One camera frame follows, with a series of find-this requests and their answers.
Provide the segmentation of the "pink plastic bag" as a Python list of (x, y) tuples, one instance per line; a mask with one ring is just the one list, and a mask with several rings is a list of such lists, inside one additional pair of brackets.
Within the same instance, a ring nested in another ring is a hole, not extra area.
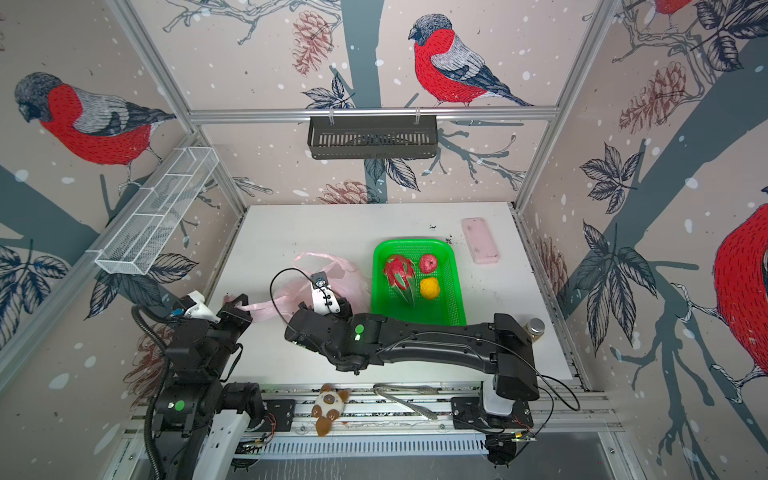
[(329, 287), (324, 291), (327, 295), (334, 295), (338, 305), (341, 299), (345, 299), (353, 313), (368, 312), (371, 306), (371, 280), (364, 276), (358, 267), (351, 261), (325, 253), (304, 252), (294, 258), (293, 267), (300, 270), (299, 277), (289, 281), (284, 287), (273, 291), (275, 305), (272, 301), (247, 304), (245, 300), (236, 301), (235, 313), (244, 313), (252, 322), (264, 322), (281, 313), (288, 320), (297, 310), (299, 304), (304, 302), (309, 308), (313, 307), (314, 289), (304, 277), (311, 276), (302, 269), (305, 260), (314, 257), (326, 261), (319, 273), (326, 275)]

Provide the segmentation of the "red fruit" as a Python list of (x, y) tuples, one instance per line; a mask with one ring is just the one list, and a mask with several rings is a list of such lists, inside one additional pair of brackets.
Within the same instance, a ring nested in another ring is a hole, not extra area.
[(413, 305), (415, 271), (412, 261), (399, 254), (392, 255), (386, 260), (383, 272), (393, 291), (406, 304)]

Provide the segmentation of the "orange fruit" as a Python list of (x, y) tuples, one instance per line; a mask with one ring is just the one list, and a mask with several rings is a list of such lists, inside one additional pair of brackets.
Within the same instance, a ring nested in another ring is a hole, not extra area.
[(420, 295), (426, 300), (435, 300), (441, 293), (439, 280), (435, 277), (425, 277), (419, 283)]

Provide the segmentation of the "green plastic basket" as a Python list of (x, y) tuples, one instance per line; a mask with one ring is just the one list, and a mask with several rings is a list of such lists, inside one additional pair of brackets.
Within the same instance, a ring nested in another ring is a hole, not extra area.
[(393, 239), (373, 253), (371, 311), (406, 322), (464, 326), (452, 247), (436, 239)]

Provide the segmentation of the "red apple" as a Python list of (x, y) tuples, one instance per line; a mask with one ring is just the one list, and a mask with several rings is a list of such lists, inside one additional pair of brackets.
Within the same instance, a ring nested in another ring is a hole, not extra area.
[(420, 272), (425, 275), (434, 273), (438, 266), (439, 262), (434, 254), (424, 254), (419, 260)]

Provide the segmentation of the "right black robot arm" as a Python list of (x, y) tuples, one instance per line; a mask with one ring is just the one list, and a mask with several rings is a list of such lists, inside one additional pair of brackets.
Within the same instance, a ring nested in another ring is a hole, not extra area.
[(429, 362), (489, 374), (497, 396), (511, 401), (540, 398), (533, 340), (515, 318), (496, 313), (491, 322), (468, 326), (409, 323), (364, 313), (347, 319), (298, 310), (284, 338), (316, 352), (340, 372), (370, 366)]

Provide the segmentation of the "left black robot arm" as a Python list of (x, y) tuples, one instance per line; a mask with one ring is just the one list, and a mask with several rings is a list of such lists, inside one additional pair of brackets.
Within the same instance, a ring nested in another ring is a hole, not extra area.
[(257, 426), (267, 410), (256, 383), (231, 383), (224, 371), (240, 356), (240, 337), (252, 323), (244, 294), (223, 304), (217, 321), (171, 315), (163, 318), (143, 305), (131, 316), (159, 349), (160, 383), (151, 394), (143, 440), (151, 479), (190, 479), (214, 417), (226, 410), (248, 416)]

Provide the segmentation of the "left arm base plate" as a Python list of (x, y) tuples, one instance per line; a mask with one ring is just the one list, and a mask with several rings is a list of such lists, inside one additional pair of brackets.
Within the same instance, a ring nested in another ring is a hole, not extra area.
[(292, 429), (296, 401), (289, 399), (264, 400), (264, 415), (261, 420), (251, 420), (246, 433), (284, 433)]

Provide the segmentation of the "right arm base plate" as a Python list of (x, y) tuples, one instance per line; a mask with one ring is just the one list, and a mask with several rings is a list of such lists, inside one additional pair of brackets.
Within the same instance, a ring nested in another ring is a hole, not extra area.
[(501, 431), (510, 429), (531, 430), (534, 422), (529, 404), (513, 401), (511, 412), (506, 415), (487, 413), (480, 397), (452, 397), (451, 418), (455, 429), (479, 429)]

